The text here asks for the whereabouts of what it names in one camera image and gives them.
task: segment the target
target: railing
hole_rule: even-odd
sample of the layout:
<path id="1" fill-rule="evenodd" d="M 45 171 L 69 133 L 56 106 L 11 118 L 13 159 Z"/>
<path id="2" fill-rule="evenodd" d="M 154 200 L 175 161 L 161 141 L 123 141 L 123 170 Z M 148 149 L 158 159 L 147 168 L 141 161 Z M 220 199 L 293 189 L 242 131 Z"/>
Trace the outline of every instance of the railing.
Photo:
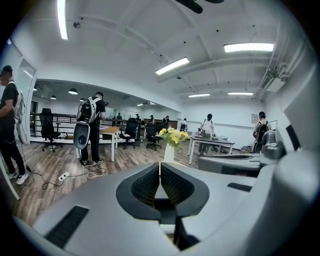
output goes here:
<path id="1" fill-rule="evenodd" d="M 31 119 L 30 121 L 30 136 L 31 137 L 42 137 L 41 135 L 41 121 L 39 118 L 39 113 L 30 113 L 31 117 L 35 117 Z M 74 134 L 74 129 L 77 123 L 76 115 L 73 114 L 58 114 L 58 113 L 52 113 L 53 115 L 53 128 L 56 132 L 60 132 L 61 136 L 59 137 L 62 139 L 63 137 L 66 137 L 68 135 Z M 118 126 L 120 130 L 120 134 L 125 133 L 126 127 L 127 127 L 128 120 L 120 120 L 120 119 L 112 119 L 112 118 L 106 118 L 101 122 L 103 126 Z M 137 122 L 137 132 L 136 137 L 140 138 L 141 135 L 141 122 Z"/>

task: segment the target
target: ceiling light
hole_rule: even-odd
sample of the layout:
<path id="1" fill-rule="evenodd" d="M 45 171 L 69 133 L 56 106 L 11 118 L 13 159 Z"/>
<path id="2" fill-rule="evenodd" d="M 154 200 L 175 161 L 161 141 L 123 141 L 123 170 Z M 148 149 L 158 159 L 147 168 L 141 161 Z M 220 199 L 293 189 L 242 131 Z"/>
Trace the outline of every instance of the ceiling light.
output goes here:
<path id="1" fill-rule="evenodd" d="M 57 12 L 58 12 L 58 22 L 59 22 L 61 37 L 64 40 L 68 40 L 66 0 L 57 0 L 56 6 L 57 6 Z"/>
<path id="2" fill-rule="evenodd" d="M 156 71 L 156 74 L 157 74 L 157 75 L 161 75 L 161 74 L 163 74 L 164 72 L 167 72 L 167 71 L 169 71 L 169 70 L 173 70 L 173 69 L 175 69 L 175 68 L 177 68 L 177 67 L 180 67 L 180 66 L 182 66 L 182 65 L 184 65 L 184 64 L 187 64 L 187 63 L 189 63 L 189 60 L 187 59 L 187 57 L 184 57 L 184 58 L 182 58 L 182 59 L 180 59 L 180 60 L 177 60 L 177 61 L 174 62 L 174 63 L 171 63 L 171 64 L 168 65 L 168 66 L 165 66 L 165 67 L 159 69 L 158 71 Z"/>
<path id="3" fill-rule="evenodd" d="M 24 73 L 26 73 L 29 77 L 34 78 L 28 71 L 24 70 Z"/>
<path id="4" fill-rule="evenodd" d="M 204 96 L 210 96 L 209 93 L 205 93 L 205 94 L 195 94 L 195 95 L 189 95 L 189 98 L 194 98 L 194 97 L 204 97 Z"/>
<path id="5" fill-rule="evenodd" d="M 69 93 L 70 93 L 70 94 L 73 94 L 73 95 L 77 95 L 77 94 L 78 94 L 78 91 L 77 91 L 77 89 L 75 89 L 75 88 L 71 88 L 71 89 L 69 90 Z"/>
<path id="6" fill-rule="evenodd" d="M 253 92 L 228 92 L 228 95 L 253 95 Z"/>
<path id="7" fill-rule="evenodd" d="M 224 51 L 226 53 L 239 52 L 239 51 L 263 51 L 272 52 L 274 50 L 273 43 L 261 43 L 261 42 L 246 42 L 246 43 L 234 43 L 225 44 Z"/>

